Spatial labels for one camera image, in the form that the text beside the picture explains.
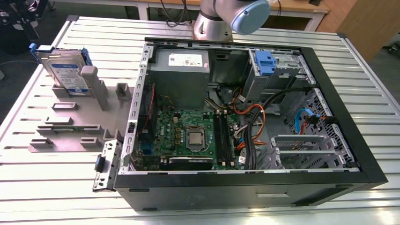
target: blue cable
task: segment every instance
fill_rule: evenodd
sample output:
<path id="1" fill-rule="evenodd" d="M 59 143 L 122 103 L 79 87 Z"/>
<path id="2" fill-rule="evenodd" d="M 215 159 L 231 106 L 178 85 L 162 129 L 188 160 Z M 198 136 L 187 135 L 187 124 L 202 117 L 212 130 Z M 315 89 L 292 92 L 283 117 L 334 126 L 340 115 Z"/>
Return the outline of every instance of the blue cable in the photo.
<path id="1" fill-rule="evenodd" d="M 296 113 L 295 116 L 295 129 L 296 129 L 296 133 L 300 133 L 300 116 L 302 113 L 307 112 L 310 116 L 314 116 L 314 112 L 310 109 L 300 109 L 299 112 Z"/>

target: wire bundle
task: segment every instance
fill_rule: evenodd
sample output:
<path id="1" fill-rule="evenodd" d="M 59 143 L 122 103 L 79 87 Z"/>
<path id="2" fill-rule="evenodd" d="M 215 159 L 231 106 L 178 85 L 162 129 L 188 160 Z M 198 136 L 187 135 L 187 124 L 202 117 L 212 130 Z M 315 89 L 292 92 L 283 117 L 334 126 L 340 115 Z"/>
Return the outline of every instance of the wire bundle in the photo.
<path id="1" fill-rule="evenodd" d="M 294 92 L 294 91 L 310 91 L 311 89 L 312 89 L 312 87 L 303 87 L 303 88 L 291 88 L 291 89 L 282 90 L 280 92 L 275 93 L 267 99 L 267 101 L 263 104 L 263 109 L 267 109 L 271 106 L 271 104 L 287 93 Z M 256 169 L 256 147 L 255 147 L 254 139 L 251 136 L 251 128 L 252 128 L 254 123 L 256 122 L 258 117 L 260 116 L 260 112 L 262 112 L 262 110 L 258 109 L 256 113 L 254 114 L 254 116 L 250 120 L 247 129 L 244 131 L 244 144 L 246 144 L 246 153 L 247 153 L 246 169 L 251 169 L 251 170 Z"/>
<path id="2" fill-rule="evenodd" d="M 178 21 L 175 21 L 175 19 L 172 19 L 172 17 L 170 16 L 170 14 L 168 14 L 170 10 L 166 9 L 163 0 L 160 0 L 160 1 L 162 1 L 162 5 L 163 5 L 164 14 L 167 16 L 167 20 L 166 20 L 167 25 L 170 27 L 172 27 L 172 28 L 176 27 L 178 25 L 183 25 L 182 22 L 183 22 L 183 17 L 186 15 L 186 13 L 188 15 L 188 18 L 191 19 L 188 8 L 187 8 L 187 0 L 182 0 L 182 3 L 183 3 L 183 14 L 182 14 L 180 19 Z"/>

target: red cable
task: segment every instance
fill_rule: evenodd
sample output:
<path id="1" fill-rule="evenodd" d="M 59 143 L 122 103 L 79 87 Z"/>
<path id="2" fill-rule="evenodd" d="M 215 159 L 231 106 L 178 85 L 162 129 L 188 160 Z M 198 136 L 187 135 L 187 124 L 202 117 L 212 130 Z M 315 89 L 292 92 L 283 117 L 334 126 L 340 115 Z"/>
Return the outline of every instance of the red cable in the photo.
<path id="1" fill-rule="evenodd" d="M 150 122 L 150 118 L 151 118 L 151 111 L 152 111 L 152 105 L 154 105 L 154 101 L 155 101 L 155 93 L 156 93 L 156 88 L 155 88 L 155 85 L 152 85 L 152 96 L 151 96 L 151 104 L 150 104 L 148 116 L 146 118 L 144 126 L 143 126 L 143 129 L 139 132 L 139 134 L 142 134 L 143 130 L 146 130 L 147 127 L 148 127 L 148 122 Z"/>

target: aluminum table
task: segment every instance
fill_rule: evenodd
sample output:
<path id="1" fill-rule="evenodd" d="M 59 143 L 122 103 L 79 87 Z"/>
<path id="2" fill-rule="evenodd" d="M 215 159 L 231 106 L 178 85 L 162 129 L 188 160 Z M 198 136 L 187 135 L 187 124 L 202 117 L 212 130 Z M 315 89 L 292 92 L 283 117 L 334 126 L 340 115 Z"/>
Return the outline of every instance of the aluminum table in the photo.
<path id="1" fill-rule="evenodd" d="M 144 37 L 191 38 L 191 27 L 80 17 L 54 41 L 90 51 L 107 86 L 135 86 Z M 0 221 L 30 224 L 394 224 L 400 221 L 400 107 L 346 38 L 260 29 L 235 42 L 312 47 L 390 182 L 315 207 L 135 212 L 119 193 L 92 193 L 98 153 L 30 153 L 35 129 L 56 100 L 39 65 L 0 127 Z"/>

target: side panel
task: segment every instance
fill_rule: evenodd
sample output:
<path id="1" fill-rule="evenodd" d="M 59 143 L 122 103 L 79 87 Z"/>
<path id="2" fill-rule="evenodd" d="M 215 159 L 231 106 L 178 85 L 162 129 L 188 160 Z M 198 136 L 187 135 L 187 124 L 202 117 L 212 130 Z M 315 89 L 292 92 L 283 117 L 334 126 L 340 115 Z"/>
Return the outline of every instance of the side panel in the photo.
<path id="1" fill-rule="evenodd" d="M 118 188 L 118 192 L 135 210 L 206 210 L 318 205 L 360 185 L 152 187 Z"/>

